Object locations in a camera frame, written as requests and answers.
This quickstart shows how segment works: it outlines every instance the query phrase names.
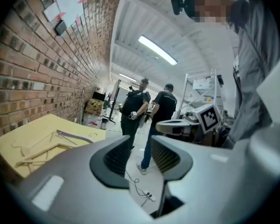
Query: yellow table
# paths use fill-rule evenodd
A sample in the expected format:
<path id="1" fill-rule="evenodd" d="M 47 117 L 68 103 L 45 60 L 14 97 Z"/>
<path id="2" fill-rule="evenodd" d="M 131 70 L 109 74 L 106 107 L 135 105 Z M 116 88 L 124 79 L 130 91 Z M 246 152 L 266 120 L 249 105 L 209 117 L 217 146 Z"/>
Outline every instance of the yellow table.
<path id="1" fill-rule="evenodd" d="M 64 138 L 57 136 L 55 132 L 56 130 L 61 130 L 74 135 L 91 137 L 95 142 L 105 139 L 105 130 L 79 125 L 53 114 L 49 114 L 1 136 L 0 155 L 17 174 L 24 178 L 30 174 L 31 164 L 25 163 L 16 166 L 16 163 L 24 158 L 21 152 L 21 147 L 40 149 L 42 146 L 44 147 L 52 142 L 68 142 Z M 87 144 L 84 140 L 74 138 L 68 139 L 79 146 Z M 50 160 L 64 150 L 66 150 L 64 147 L 55 147 L 48 152 L 35 157 L 33 161 Z M 43 163 L 34 163 L 33 168 L 38 168 L 42 164 Z"/>

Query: jeans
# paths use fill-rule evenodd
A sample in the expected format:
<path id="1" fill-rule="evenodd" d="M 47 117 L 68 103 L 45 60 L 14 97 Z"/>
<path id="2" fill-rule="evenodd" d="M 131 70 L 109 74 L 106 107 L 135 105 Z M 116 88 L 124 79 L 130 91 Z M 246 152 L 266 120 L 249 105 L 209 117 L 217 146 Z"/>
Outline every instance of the jeans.
<path id="1" fill-rule="evenodd" d="M 151 159 L 150 140 L 151 140 L 152 135 L 163 135 L 163 133 L 157 131 L 154 126 L 152 126 L 152 125 L 150 126 L 150 130 L 149 130 L 149 133 L 148 133 L 148 139 L 147 139 L 146 146 L 145 146 L 145 151 L 144 151 L 144 158 L 141 162 L 141 168 L 142 169 L 146 169 L 149 166 L 149 162 L 150 162 L 150 159 Z"/>
<path id="2" fill-rule="evenodd" d="M 138 129 L 139 121 L 138 119 L 136 120 L 129 119 L 126 115 L 122 114 L 120 124 L 121 124 L 122 135 L 130 136 L 129 146 L 130 149 L 132 149 L 135 140 L 135 135 Z"/>

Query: cable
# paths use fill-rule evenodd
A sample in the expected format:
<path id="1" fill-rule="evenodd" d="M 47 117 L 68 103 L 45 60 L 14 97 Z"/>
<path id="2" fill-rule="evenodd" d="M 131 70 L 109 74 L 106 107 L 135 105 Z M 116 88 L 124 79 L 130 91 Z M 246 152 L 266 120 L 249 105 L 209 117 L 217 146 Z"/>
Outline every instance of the cable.
<path id="1" fill-rule="evenodd" d="M 150 194 L 147 199 L 144 201 L 144 203 L 141 205 L 141 207 L 143 207 L 143 205 L 146 203 L 146 201 L 151 197 L 152 195 Z"/>
<path id="2" fill-rule="evenodd" d="M 136 191 L 137 191 L 137 193 L 138 193 L 139 196 L 148 196 L 148 195 L 150 194 L 149 192 L 146 193 L 146 194 L 144 194 L 144 195 L 140 194 L 140 193 L 138 192 L 138 189 L 144 193 L 144 191 L 141 190 L 140 188 L 137 188 L 137 185 L 136 185 L 136 183 L 139 183 L 140 180 L 139 180 L 138 178 L 136 178 L 135 180 L 134 180 L 133 178 L 131 178 L 131 176 L 129 175 L 129 173 L 128 173 L 127 171 L 126 171 L 126 174 L 127 174 L 127 175 L 129 176 L 129 178 L 134 182 L 134 183 L 132 183 L 132 182 L 129 181 L 132 185 L 135 186 Z"/>

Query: gray jacket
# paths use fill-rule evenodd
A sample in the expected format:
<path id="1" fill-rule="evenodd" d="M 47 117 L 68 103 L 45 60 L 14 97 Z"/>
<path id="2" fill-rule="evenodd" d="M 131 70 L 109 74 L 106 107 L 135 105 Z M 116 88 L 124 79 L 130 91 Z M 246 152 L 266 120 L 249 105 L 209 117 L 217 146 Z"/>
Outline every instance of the gray jacket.
<path id="1" fill-rule="evenodd" d="M 238 0 L 231 7 L 230 25 L 239 36 L 238 59 L 242 102 L 224 147 L 249 138 L 271 118 L 256 92 L 280 58 L 280 37 L 271 11 L 262 0 Z"/>

